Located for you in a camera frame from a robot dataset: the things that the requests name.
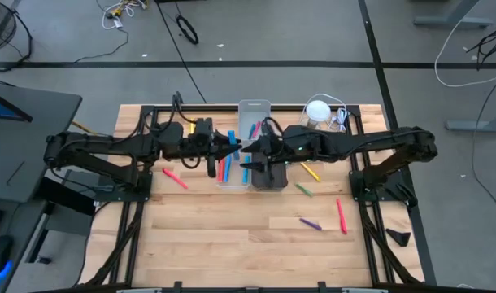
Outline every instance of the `blue marker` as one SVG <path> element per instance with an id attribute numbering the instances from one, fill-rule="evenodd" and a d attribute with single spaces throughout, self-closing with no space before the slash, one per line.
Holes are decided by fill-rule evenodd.
<path id="1" fill-rule="evenodd" d="M 245 163 L 249 163 L 249 162 L 250 162 L 250 156 L 247 155 L 245 157 Z M 242 184 L 248 184 L 248 169 L 247 168 L 242 170 Z"/>
<path id="2" fill-rule="evenodd" d="M 255 123 L 251 125 L 250 135 L 248 136 L 248 139 L 251 139 L 251 137 L 254 136 L 254 131 L 255 131 Z"/>
<path id="3" fill-rule="evenodd" d="M 223 182 L 228 182 L 228 175 L 230 174 L 230 164 L 232 164 L 232 156 L 229 155 L 226 157 L 226 161 L 224 162 L 224 174 L 223 174 Z"/>
<path id="4" fill-rule="evenodd" d="M 235 131 L 233 131 L 233 130 L 229 130 L 228 131 L 228 139 L 230 140 L 230 144 L 231 145 L 237 145 L 237 140 L 235 139 Z M 233 158 L 235 160 L 239 160 L 240 159 L 239 158 L 239 151 L 235 151 L 233 153 Z"/>

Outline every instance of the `blue light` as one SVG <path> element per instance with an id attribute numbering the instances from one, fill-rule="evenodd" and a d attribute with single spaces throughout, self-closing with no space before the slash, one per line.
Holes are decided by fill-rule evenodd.
<path id="1" fill-rule="evenodd" d="M 11 260 L 6 263 L 4 269 L 0 272 L 0 280 L 3 280 L 11 271 Z"/>

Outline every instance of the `green marker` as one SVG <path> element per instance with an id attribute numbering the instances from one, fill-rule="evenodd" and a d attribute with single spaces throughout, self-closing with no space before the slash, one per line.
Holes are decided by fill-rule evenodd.
<path id="1" fill-rule="evenodd" d="M 300 189 L 300 191 L 302 191 L 305 195 L 309 196 L 309 197 L 313 197 L 313 194 L 311 193 L 311 191 L 307 190 L 306 188 L 302 187 L 300 184 L 298 183 L 295 183 L 295 186 L 297 188 Z"/>

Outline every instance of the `wooden tabletop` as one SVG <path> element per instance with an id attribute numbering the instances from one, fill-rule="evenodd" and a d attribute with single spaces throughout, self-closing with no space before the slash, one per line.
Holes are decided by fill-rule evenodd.
<path id="1" fill-rule="evenodd" d="M 133 131 L 140 108 L 141 105 L 121 106 L 116 137 Z M 360 110 L 366 133 L 386 130 L 380 105 L 360 105 Z M 186 115 L 212 117 L 214 128 L 221 133 L 237 131 L 236 112 Z M 283 128 L 297 124 L 299 116 L 300 112 L 272 113 Z M 159 121 L 167 118 L 168 115 L 160 116 Z M 180 117 L 175 121 L 184 125 L 186 135 L 189 124 Z M 373 164 L 389 155 L 390 151 L 370 154 Z M 111 157 L 110 161 L 129 162 L 120 157 Z M 316 287 L 318 281 L 325 281 L 327 286 L 371 286 L 358 205 L 350 194 L 350 161 L 308 166 L 320 176 L 320 182 L 300 164 L 292 164 L 287 169 L 289 184 L 283 191 L 257 192 L 221 190 L 216 179 L 207 176 L 206 164 L 191 170 L 177 160 L 156 162 L 152 168 L 152 194 L 141 224 L 133 286 L 172 287 L 174 281 L 182 281 L 184 287 Z M 363 168 L 360 156 L 359 167 Z M 166 177 L 162 168 L 171 169 L 189 189 Z M 296 182 L 314 196 L 304 195 L 294 186 Z M 340 230 L 337 198 L 344 208 L 347 235 Z M 113 249 L 121 206 L 122 203 L 111 203 L 94 219 L 81 282 L 96 273 Z M 412 232 L 402 203 L 382 202 L 380 206 L 385 228 Z M 321 225 L 323 230 L 304 225 L 299 217 Z M 411 238 L 407 247 L 400 247 L 387 237 L 403 265 L 423 280 L 415 240 Z M 380 250 L 374 246 L 384 282 Z"/>

